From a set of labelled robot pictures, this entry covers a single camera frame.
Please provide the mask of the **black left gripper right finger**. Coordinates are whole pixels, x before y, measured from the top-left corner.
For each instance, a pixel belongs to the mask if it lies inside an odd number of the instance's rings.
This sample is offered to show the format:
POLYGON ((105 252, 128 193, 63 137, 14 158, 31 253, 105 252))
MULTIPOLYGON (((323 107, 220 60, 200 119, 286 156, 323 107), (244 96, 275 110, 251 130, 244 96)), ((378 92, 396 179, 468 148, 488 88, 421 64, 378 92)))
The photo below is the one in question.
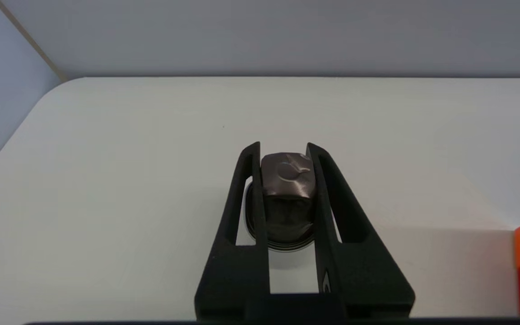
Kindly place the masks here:
POLYGON ((415 292, 332 156, 309 143, 316 176, 314 244, 319 291, 349 319, 409 318, 415 292))

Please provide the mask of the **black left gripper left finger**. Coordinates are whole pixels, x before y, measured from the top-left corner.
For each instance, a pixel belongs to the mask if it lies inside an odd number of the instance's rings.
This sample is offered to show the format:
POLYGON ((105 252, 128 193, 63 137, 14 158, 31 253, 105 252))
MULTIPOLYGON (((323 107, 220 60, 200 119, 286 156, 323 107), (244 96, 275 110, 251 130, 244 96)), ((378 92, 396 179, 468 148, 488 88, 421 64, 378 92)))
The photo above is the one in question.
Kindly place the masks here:
POLYGON ((195 294, 200 322, 245 322, 270 294, 268 240, 257 233, 251 246, 237 245, 246 180, 260 181, 260 142, 238 156, 223 214, 195 294))

